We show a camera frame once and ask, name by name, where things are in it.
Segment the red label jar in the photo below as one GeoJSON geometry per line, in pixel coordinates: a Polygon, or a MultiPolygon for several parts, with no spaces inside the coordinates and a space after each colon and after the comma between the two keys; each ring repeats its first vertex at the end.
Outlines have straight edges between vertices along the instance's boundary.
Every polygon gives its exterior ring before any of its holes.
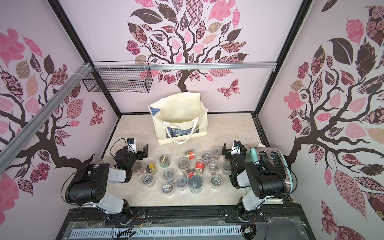
{"type": "Polygon", "coordinates": [[[205,162],[204,161],[196,161],[195,170],[198,174],[202,174],[205,170],[205,162]]]}

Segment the clear lid seed jar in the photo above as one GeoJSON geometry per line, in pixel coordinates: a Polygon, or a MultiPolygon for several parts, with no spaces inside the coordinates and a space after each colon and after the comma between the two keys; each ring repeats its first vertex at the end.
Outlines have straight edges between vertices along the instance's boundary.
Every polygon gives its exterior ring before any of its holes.
{"type": "Polygon", "coordinates": [[[188,159],[180,159],[178,162],[178,168],[182,171],[185,172],[189,170],[191,167],[191,162],[188,159]]]}

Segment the cream canvas tote bag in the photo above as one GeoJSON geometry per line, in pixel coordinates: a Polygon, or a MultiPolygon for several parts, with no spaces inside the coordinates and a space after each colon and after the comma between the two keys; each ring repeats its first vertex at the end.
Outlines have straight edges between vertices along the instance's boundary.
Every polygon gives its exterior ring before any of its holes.
{"type": "Polygon", "coordinates": [[[159,145],[185,144],[208,134],[208,109],[200,93],[184,92],[148,106],[159,145]]]}

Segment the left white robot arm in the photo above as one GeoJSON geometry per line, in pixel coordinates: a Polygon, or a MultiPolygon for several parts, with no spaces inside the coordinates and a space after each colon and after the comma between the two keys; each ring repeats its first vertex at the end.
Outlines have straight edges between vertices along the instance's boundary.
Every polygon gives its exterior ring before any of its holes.
{"type": "Polygon", "coordinates": [[[71,176],[73,179],[66,190],[61,190],[63,200],[70,205],[91,206],[104,211],[108,215],[132,216],[127,200],[120,199],[107,191],[108,183],[119,184],[130,182],[134,165],[148,157],[149,146],[135,151],[127,145],[116,152],[115,167],[110,164],[89,164],[82,166],[71,176]]]}

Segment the eleventh clear seed jar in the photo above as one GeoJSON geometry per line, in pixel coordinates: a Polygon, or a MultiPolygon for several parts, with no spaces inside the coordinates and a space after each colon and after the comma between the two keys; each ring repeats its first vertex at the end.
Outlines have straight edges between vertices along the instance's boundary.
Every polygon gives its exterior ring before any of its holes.
{"type": "Polygon", "coordinates": [[[204,161],[205,164],[209,164],[212,161],[212,158],[213,158],[213,156],[212,156],[211,152],[208,152],[208,151],[203,152],[202,160],[204,161]]]}

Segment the twelfth clear seed jar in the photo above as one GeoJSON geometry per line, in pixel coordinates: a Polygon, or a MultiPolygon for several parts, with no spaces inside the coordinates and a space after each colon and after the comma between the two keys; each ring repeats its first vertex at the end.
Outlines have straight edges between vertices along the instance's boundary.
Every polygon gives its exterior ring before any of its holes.
{"type": "Polygon", "coordinates": [[[185,191],[189,186],[189,180],[186,177],[179,176],[176,180],[176,186],[180,191],[185,191]]]}

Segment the yellow label jar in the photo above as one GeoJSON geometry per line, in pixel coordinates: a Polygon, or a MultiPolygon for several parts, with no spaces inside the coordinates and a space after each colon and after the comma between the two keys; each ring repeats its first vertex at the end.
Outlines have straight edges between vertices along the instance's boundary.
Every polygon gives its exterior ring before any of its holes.
{"type": "Polygon", "coordinates": [[[154,175],[154,174],[157,173],[156,164],[155,164],[155,162],[153,162],[153,161],[150,161],[150,162],[146,163],[146,164],[144,165],[144,169],[145,169],[145,171],[146,171],[147,174],[152,174],[152,175],[154,175]]]}

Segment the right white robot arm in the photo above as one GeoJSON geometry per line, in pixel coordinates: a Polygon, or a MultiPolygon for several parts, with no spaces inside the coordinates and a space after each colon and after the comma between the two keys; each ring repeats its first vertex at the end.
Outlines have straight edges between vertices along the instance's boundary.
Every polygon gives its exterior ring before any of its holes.
{"type": "Polygon", "coordinates": [[[267,200],[282,199],[293,192],[293,173],[279,149],[265,146],[247,149],[235,140],[231,149],[223,146],[222,155],[230,161],[232,186],[251,188],[239,200],[241,212],[255,211],[267,200]]]}

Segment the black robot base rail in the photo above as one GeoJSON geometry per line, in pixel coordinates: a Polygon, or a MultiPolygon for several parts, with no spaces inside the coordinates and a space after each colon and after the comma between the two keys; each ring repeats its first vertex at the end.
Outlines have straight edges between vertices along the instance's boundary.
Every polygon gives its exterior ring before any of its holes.
{"type": "Polygon", "coordinates": [[[239,237],[176,237],[160,240],[313,240],[315,235],[299,204],[263,205],[241,212],[238,205],[130,207],[132,216],[108,215],[93,208],[69,210],[57,235],[67,240],[72,229],[240,226],[239,237]]]}

